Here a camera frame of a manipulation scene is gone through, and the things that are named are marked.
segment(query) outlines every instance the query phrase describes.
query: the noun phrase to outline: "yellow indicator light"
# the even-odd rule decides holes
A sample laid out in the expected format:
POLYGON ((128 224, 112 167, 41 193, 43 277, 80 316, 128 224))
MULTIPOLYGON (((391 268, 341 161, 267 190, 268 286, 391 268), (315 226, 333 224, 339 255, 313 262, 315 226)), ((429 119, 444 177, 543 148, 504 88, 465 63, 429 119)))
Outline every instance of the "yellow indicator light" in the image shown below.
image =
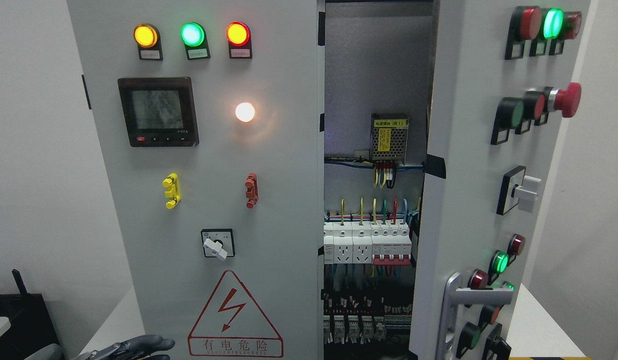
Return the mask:
POLYGON ((141 48, 153 48, 158 43, 158 31, 149 23, 141 23, 133 30, 133 38, 141 48))
POLYGON ((251 102, 242 102, 235 107, 235 117, 243 123, 249 123, 254 120, 256 109, 251 102))
POLYGON ((243 46, 249 41, 249 27, 242 22, 232 22, 227 26, 227 40, 235 46, 243 46))

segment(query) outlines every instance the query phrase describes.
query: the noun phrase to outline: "red wire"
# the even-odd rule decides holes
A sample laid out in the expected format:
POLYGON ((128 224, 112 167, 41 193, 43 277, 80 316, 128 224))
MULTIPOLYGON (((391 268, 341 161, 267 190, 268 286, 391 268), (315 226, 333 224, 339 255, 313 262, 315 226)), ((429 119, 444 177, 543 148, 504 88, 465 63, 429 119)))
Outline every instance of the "red wire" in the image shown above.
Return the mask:
POLYGON ((398 212, 398 199, 393 199, 393 225, 396 225, 396 213, 398 212))

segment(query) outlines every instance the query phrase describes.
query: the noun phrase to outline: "yellow label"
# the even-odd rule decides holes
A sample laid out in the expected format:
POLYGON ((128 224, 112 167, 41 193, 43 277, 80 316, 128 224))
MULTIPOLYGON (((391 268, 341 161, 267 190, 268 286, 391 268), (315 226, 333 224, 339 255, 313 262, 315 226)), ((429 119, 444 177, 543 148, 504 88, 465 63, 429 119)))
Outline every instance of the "yellow label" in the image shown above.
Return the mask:
POLYGON ((391 149, 391 129, 378 129, 378 151, 389 151, 391 149))
POLYGON ((391 119, 391 120, 374 120, 373 127, 374 128, 406 128, 407 119, 398 118, 398 119, 391 119))

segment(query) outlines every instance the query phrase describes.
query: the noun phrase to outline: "warning sign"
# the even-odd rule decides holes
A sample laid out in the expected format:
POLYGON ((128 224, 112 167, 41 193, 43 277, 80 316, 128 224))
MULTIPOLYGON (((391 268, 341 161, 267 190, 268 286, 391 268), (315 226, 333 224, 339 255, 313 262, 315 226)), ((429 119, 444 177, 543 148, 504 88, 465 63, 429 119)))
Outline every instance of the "warning sign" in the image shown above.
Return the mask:
POLYGON ((188 336, 191 356, 282 358, 282 337, 245 284, 226 270, 188 336))

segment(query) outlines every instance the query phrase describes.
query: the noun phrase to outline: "black tape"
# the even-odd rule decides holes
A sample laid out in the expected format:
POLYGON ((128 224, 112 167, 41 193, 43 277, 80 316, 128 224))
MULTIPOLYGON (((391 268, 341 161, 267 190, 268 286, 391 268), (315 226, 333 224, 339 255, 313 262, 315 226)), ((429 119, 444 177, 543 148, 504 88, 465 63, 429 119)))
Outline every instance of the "black tape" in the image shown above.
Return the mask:
POLYGON ((443 157, 427 154, 427 160, 425 161, 425 173, 440 179, 446 179, 447 166, 445 165, 445 159, 443 157))

